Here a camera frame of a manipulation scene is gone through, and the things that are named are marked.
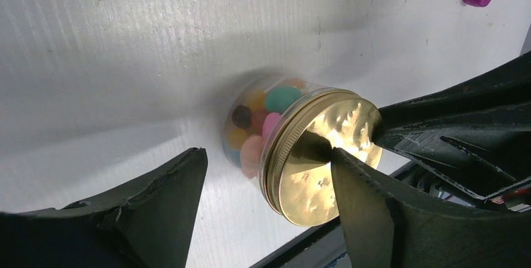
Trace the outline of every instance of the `green candy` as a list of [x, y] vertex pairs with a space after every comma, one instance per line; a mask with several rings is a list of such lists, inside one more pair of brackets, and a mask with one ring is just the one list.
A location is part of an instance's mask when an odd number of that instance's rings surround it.
[[302, 93], [298, 88], [280, 86], [269, 92], [265, 99], [265, 108], [270, 113], [284, 113], [300, 97]]

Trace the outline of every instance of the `jar lid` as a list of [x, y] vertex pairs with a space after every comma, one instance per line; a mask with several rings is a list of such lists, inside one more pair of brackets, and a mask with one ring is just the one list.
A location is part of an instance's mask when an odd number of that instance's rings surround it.
[[371, 138], [381, 116], [371, 102], [346, 90], [313, 96], [290, 116], [264, 162], [262, 193], [293, 224], [320, 225], [339, 215], [332, 149], [343, 148], [376, 168], [382, 149]]

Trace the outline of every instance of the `gold lid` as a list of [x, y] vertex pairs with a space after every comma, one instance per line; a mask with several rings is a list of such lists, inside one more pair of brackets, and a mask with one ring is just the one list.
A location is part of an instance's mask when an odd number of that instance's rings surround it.
[[299, 106], [272, 142], [264, 164], [261, 185], [271, 207], [305, 227], [337, 217], [332, 148], [343, 148], [376, 168], [382, 149], [371, 137], [379, 123], [378, 109], [351, 91], [325, 91]]

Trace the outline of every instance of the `white table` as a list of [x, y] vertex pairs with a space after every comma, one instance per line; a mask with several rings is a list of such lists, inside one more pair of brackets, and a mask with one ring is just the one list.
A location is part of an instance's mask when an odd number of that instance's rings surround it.
[[248, 267], [304, 229], [221, 152], [242, 81], [287, 70], [385, 106], [517, 57], [530, 22], [530, 0], [0, 0], [0, 210], [62, 207], [205, 147], [187, 267]]

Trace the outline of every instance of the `scratched white surface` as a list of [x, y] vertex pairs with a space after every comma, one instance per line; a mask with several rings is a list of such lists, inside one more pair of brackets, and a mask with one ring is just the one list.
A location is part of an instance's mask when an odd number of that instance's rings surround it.
[[238, 84], [288, 70], [389, 105], [515, 58], [530, 22], [530, 0], [0, 0], [0, 210], [62, 207], [205, 147], [187, 267], [248, 267], [304, 229], [222, 155]]

